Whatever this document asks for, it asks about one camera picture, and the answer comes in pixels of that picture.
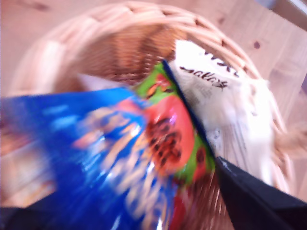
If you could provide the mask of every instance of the woven basket weave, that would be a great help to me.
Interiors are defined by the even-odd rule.
[[[191,40],[246,77],[261,78],[246,53],[205,18],[172,6],[126,2],[94,8],[37,41],[19,65],[10,93],[81,91],[77,73],[133,85],[142,81],[162,59],[174,59],[176,39]],[[269,100],[276,137],[274,185],[294,194],[293,168],[287,153],[305,148],[302,139],[306,136],[294,132],[295,139],[287,141],[273,95]],[[215,175],[199,183],[202,188],[195,188],[194,197],[202,202],[198,202],[193,218],[188,218],[185,226],[232,229]]]

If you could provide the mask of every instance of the blue snack bag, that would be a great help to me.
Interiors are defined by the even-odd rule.
[[[38,139],[57,184],[44,229],[167,229],[174,188],[155,170],[149,106],[125,88],[2,100],[15,126]]]

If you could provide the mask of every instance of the plastic wrapper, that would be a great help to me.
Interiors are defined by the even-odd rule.
[[[44,149],[57,191],[44,229],[167,229],[174,187],[152,161],[151,104],[124,88],[4,99]]]
[[[214,169],[210,146],[167,63],[156,65],[136,92],[153,103],[146,110],[147,134],[159,171],[174,175],[179,184],[190,184],[210,173]]]
[[[216,156],[272,185],[273,117],[268,83],[249,79],[191,41],[171,64]]]

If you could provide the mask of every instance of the wooden table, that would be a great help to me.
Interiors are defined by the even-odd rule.
[[[61,22],[100,4],[120,0],[2,0],[1,92],[29,46]],[[307,32],[253,0],[150,0],[200,14],[236,41],[270,86],[287,125],[307,121]],[[296,162],[301,184],[307,161]],[[307,196],[307,174],[305,175]]]

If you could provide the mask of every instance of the green snack bag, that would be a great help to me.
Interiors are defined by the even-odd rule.
[[[189,184],[214,170],[211,148],[200,137],[197,128],[202,128],[190,116],[167,63],[156,65],[136,92],[152,103],[145,109],[146,135],[159,172],[174,175],[178,184]]]

